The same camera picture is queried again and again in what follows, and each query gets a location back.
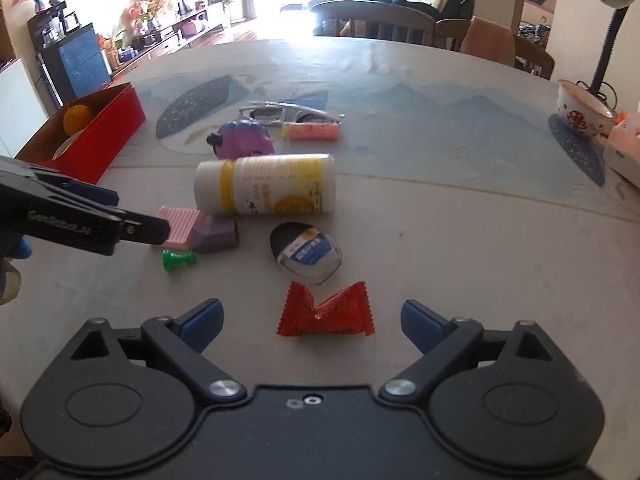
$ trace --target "blue cabinet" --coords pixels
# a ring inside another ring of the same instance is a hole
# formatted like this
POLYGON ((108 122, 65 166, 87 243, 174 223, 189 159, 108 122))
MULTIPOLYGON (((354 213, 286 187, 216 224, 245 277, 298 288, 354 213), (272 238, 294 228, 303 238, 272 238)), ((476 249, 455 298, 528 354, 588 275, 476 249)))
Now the blue cabinet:
POLYGON ((63 104, 111 82, 91 23, 50 44, 41 55, 63 104))

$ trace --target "sunglasses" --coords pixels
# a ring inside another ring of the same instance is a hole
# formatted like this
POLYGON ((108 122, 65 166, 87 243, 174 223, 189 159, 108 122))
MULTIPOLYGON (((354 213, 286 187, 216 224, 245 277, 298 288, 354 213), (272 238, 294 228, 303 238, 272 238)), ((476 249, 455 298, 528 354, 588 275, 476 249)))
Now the sunglasses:
POLYGON ((238 120, 249 119, 262 126, 282 126, 284 123, 340 123, 344 114, 317 110, 303 105, 251 101, 240 108, 238 120))

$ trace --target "white pill bottle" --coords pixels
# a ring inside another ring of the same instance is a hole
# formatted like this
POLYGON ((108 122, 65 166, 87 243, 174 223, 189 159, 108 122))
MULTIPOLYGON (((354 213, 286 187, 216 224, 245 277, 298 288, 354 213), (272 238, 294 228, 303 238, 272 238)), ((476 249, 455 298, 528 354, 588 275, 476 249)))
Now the white pill bottle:
POLYGON ((312 153, 210 160, 198 166, 193 192, 208 215, 329 213, 335 207, 334 158, 312 153))

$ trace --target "pink sponge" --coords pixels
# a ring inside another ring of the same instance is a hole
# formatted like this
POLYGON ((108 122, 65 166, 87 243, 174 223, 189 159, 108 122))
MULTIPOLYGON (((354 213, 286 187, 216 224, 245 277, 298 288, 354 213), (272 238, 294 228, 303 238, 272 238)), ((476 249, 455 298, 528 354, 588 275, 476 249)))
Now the pink sponge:
POLYGON ((169 237, 161 247, 174 251, 190 251, 189 234, 191 229, 204 219, 202 213, 197 209, 162 206, 158 216, 166 219, 171 227, 169 237))

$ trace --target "green chess piece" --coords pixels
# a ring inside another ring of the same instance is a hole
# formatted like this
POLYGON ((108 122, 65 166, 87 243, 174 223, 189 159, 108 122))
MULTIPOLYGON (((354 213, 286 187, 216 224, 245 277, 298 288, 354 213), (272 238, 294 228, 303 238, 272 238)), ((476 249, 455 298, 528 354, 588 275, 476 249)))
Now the green chess piece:
POLYGON ((162 251, 162 266, 164 270, 174 270, 182 264, 193 265, 196 255, 193 253, 174 253, 169 249, 162 251))

